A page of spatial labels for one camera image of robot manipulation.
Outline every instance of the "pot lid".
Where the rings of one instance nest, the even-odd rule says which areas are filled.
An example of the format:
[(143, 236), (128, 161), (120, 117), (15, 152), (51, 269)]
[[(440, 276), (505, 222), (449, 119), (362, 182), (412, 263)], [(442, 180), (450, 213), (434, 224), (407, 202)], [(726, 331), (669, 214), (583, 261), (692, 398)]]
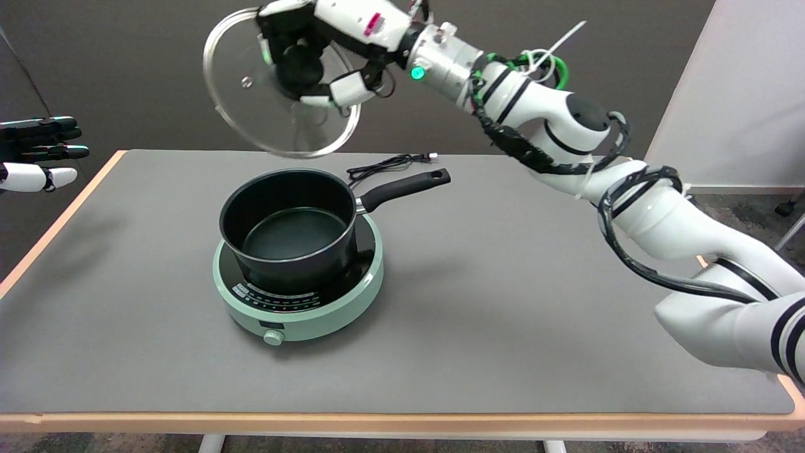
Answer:
[[(207, 38), (204, 79), (216, 111), (241, 136), (272, 154), (312, 158), (336, 151), (355, 130), (360, 105), (308, 106), (283, 95), (275, 66), (263, 58), (257, 11), (231, 14)], [(320, 60), (322, 83), (353, 70), (336, 44), (330, 44)]]

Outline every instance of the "black handle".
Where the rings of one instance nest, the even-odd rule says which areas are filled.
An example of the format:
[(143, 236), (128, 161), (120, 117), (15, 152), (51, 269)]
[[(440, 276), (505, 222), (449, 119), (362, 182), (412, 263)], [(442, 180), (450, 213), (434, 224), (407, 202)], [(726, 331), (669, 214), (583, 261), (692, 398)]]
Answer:
[(448, 182), (450, 182), (450, 173), (448, 173), (446, 168), (420, 173), (371, 189), (361, 196), (361, 204), (363, 205), (363, 209), (369, 213), (389, 200), (433, 189), (439, 185), (445, 185)]

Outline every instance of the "saucepan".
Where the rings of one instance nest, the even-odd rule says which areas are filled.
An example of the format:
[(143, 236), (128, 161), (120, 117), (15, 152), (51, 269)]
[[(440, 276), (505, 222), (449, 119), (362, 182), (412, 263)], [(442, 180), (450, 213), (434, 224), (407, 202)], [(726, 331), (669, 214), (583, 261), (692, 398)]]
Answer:
[(270, 172), (237, 189), (220, 228), (244, 276), (272, 293), (314, 291), (355, 259), (355, 222), (384, 202), (450, 182), (442, 168), (379, 185), (356, 198), (339, 177), (312, 168)]

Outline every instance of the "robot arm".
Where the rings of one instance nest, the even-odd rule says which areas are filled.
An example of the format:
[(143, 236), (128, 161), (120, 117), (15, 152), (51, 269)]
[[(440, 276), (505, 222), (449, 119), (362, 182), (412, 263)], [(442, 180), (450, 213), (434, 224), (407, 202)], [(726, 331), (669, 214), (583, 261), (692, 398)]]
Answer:
[(86, 157), (87, 147), (65, 144), (80, 136), (71, 117), (0, 123), (0, 193), (51, 192), (76, 180), (74, 168), (45, 168), (38, 163)]
[[(278, 0), (260, 8), (266, 61), (276, 64), (285, 94), (311, 106), (348, 107), (371, 99), (411, 25), (387, 0)], [(319, 62), (331, 41), (366, 58), (363, 69), (321, 83)]]
[[(310, 41), (335, 41), (383, 68), (395, 62), (411, 70), (418, 83), (477, 117), (494, 144), (528, 167), (534, 179), (597, 206), (602, 233), (621, 261), (675, 291), (654, 312), (693, 356), (715, 366), (784, 373), (803, 382), (799, 370), (805, 368), (805, 348), (799, 340), (805, 331), (805, 278), (764, 244), (696, 209), (672, 168), (652, 168), (639, 160), (613, 164), (618, 152), (594, 160), (592, 152), (610, 134), (611, 124), (621, 129), (615, 149), (622, 151), (628, 143), (629, 125), (620, 114), (579, 94), (547, 88), (511, 60), (484, 54), (456, 37), (452, 24), (437, 27), (429, 12), (425, 23), (417, 22), (387, 0), (271, 3), (258, 24), (275, 61), (283, 58), (279, 49), (289, 47), (272, 47), (277, 38), (265, 18), (301, 10), (307, 11), (305, 33), (317, 36)], [(338, 80), (316, 89), (328, 101), (371, 98), (372, 87), (365, 82), (360, 87), (357, 77), (350, 81), (349, 89)], [(342, 90), (351, 94), (342, 97)], [(305, 93), (299, 99), (306, 102)], [(538, 131), (522, 137), (516, 128), (536, 118), (543, 120)], [(664, 276), (626, 255), (612, 225), (655, 259), (706, 255), (716, 261), (692, 279)]]

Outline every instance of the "green led light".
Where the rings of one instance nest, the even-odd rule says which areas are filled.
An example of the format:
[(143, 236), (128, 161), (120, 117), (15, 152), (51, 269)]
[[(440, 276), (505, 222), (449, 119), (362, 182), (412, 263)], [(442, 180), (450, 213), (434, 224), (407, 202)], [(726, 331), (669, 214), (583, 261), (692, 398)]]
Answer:
[(411, 78), (418, 81), (425, 77), (425, 68), (422, 66), (414, 66), (411, 68)]

